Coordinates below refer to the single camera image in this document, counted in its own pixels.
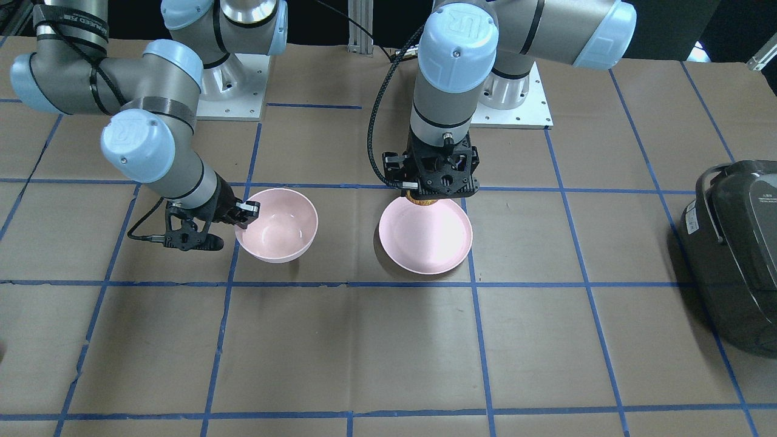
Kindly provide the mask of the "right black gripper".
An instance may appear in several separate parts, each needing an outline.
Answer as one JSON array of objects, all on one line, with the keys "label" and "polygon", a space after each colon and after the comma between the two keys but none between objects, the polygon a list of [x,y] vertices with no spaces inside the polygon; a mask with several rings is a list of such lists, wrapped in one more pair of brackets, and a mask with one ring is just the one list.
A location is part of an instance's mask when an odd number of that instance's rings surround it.
[{"label": "right black gripper", "polygon": [[260,208],[260,202],[235,197],[231,186],[217,176],[215,191],[205,204],[184,208],[181,202],[166,203],[163,246],[180,251],[219,251],[224,241],[209,232],[211,224],[222,222],[247,229],[260,215]]}]

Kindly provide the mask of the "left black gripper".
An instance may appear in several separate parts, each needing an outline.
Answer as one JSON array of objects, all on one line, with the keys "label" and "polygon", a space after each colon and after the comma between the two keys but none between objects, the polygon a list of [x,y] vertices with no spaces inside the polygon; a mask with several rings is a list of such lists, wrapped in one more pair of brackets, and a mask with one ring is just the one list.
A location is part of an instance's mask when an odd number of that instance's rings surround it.
[{"label": "left black gripper", "polygon": [[381,161],[389,185],[415,200],[471,197],[480,190],[473,176],[480,159],[470,135],[459,142],[444,139],[438,147],[411,133],[405,152],[383,152]]}]

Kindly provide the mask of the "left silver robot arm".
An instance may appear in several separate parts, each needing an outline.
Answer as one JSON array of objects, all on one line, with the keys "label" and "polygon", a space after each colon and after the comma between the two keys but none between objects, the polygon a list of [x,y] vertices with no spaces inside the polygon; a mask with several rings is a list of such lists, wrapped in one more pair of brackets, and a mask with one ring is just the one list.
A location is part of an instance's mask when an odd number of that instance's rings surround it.
[{"label": "left silver robot arm", "polygon": [[[637,9],[625,1],[436,1],[392,61],[373,104],[366,148],[378,180],[418,203],[473,196],[480,153],[470,125],[478,105],[521,106],[537,59],[608,70],[624,56],[636,27]],[[406,147],[376,161],[379,106],[414,42],[419,71]]]}]

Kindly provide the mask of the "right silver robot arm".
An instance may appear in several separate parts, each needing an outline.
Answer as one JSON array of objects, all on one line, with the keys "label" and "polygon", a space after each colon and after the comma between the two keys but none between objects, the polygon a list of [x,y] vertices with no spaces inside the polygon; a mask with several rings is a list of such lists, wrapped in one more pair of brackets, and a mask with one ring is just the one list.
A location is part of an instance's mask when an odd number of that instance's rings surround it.
[{"label": "right silver robot arm", "polygon": [[16,57],[9,78],[34,110],[103,113],[106,160],[146,185],[166,205],[161,235],[130,239],[180,251],[219,251],[214,222],[246,229],[260,203],[231,185],[192,149],[206,77],[239,53],[279,55],[288,40],[284,1],[164,1],[170,39],[156,39],[134,59],[109,57],[106,1],[34,1],[36,52]]}]

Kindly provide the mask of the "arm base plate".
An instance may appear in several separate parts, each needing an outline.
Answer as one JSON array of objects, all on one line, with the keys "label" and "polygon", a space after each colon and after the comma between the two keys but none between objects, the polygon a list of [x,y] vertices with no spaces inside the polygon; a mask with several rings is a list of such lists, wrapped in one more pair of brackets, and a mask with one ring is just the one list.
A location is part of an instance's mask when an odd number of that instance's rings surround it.
[{"label": "arm base plate", "polygon": [[490,73],[470,124],[477,128],[553,127],[537,63],[532,62],[528,74],[522,78],[505,78],[495,72]]},{"label": "arm base plate", "polygon": [[218,66],[203,70],[197,107],[200,121],[260,121],[273,58],[232,53]]}]

